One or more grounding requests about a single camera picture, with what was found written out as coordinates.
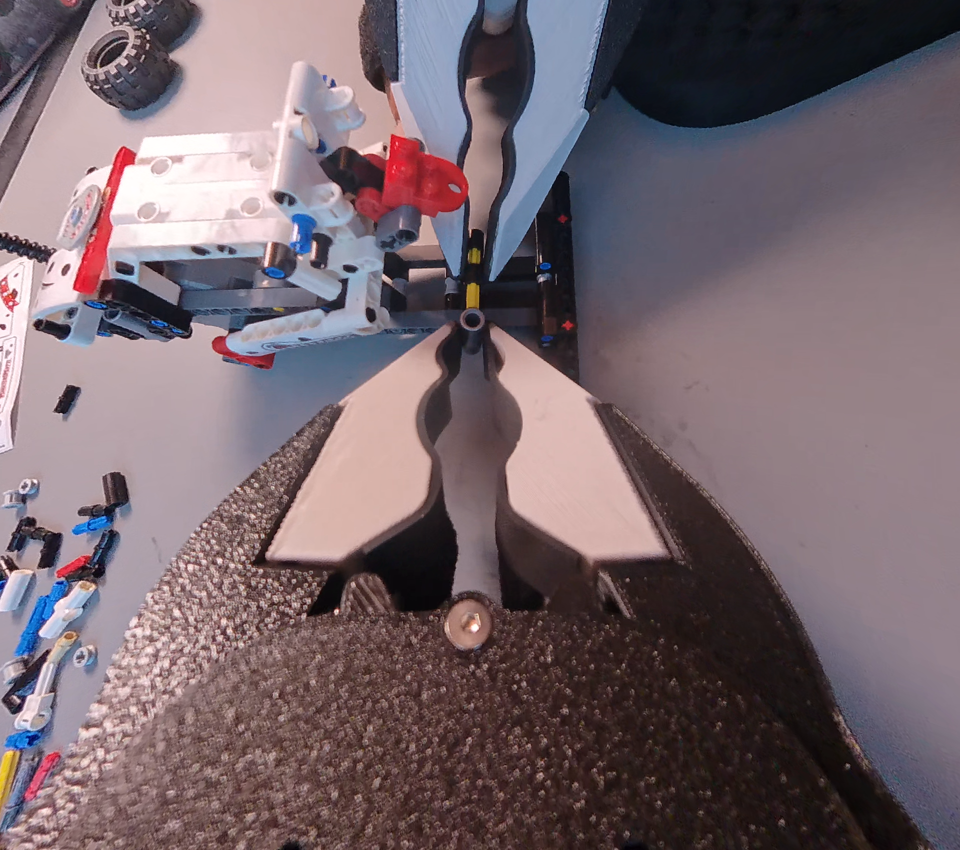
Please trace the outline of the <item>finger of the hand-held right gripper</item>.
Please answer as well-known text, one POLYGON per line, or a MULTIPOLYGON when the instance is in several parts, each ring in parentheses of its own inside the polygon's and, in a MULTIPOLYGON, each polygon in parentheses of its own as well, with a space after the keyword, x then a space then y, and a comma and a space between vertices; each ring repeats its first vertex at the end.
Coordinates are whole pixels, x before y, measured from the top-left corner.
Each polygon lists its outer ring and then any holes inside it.
POLYGON ((518 0, 513 30, 527 70, 501 141, 503 179, 488 219, 487 279, 498 276, 521 243, 587 122, 608 2, 518 0))
POLYGON ((398 79, 390 88, 406 136, 462 168, 472 119, 466 48, 482 20, 482 0, 395 0, 398 79))

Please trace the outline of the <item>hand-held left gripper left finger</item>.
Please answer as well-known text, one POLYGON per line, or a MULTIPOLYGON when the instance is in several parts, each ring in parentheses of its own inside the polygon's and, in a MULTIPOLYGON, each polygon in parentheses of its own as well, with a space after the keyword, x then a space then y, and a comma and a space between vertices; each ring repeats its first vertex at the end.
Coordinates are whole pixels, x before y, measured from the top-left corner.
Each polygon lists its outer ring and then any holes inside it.
POLYGON ((344 580, 375 573, 403 609, 450 597, 458 550, 436 442, 459 368, 459 331, 447 323, 342 400, 267 561, 344 580))

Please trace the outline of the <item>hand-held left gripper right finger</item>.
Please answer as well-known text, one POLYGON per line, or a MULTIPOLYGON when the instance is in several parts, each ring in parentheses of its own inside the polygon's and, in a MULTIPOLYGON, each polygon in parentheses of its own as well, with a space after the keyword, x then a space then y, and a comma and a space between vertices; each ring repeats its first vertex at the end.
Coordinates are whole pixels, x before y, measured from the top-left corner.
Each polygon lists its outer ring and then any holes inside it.
POLYGON ((508 455, 495 514, 504 604, 533 607, 570 580, 670 560, 597 401, 498 327, 489 371, 508 455))

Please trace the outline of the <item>white brick toy truck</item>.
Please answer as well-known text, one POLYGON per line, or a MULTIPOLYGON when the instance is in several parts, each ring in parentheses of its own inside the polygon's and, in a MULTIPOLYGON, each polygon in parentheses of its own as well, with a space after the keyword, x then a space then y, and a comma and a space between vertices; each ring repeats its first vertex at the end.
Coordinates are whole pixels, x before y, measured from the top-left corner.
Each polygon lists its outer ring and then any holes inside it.
MULTIPOLYGON (((440 236, 463 221, 466 178, 399 135, 363 150, 349 87, 293 65, 270 129, 145 138, 77 184, 57 246, 33 262, 30 324, 65 344, 188 340, 219 326, 222 360, 269 369, 282 351, 458 320, 465 280, 440 236)), ((568 181, 534 224, 534 250, 497 283, 489 318, 563 346, 575 373, 568 181)))

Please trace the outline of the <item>black toy tyre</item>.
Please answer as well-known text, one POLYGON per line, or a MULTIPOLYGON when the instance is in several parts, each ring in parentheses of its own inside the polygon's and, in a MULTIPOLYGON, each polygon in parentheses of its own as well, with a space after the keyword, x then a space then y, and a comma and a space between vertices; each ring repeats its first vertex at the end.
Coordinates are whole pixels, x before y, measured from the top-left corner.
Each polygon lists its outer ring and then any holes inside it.
POLYGON ((89 48, 80 71, 101 100, 132 111, 162 96, 174 79, 176 65, 148 31, 123 25, 103 34, 89 48))
POLYGON ((164 47, 186 31, 192 17, 190 0, 106 0, 114 26, 144 29, 164 47))

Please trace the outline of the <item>pile of small brick pieces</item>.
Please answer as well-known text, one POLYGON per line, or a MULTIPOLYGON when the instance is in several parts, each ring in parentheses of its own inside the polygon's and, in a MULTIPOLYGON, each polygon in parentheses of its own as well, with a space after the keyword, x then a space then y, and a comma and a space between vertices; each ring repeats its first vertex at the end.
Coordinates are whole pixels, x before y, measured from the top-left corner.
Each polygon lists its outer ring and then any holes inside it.
POLYGON ((119 539, 115 515, 129 502, 126 476, 108 472, 102 476, 102 501, 79 508, 71 530, 75 536, 97 536, 91 553, 58 566, 63 535, 30 515, 19 519, 2 553, 4 614, 18 610, 37 575, 53 574, 49 590, 35 599, 12 658, 2 666, 2 719, 11 719, 9 734, 2 736, 2 830, 12 826, 60 760, 57 751, 42 748, 59 672, 68 657, 84 669, 97 655, 94 647, 75 648, 78 637, 70 627, 99 589, 119 539))

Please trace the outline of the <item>white sticker sheet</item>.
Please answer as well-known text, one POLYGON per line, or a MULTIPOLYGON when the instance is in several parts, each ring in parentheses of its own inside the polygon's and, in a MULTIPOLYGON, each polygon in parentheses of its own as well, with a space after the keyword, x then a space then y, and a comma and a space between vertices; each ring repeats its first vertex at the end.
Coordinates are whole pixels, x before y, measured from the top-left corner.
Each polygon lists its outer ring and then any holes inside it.
POLYGON ((30 324, 34 263, 15 258, 1 268, 1 453, 13 448, 27 331, 30 324))

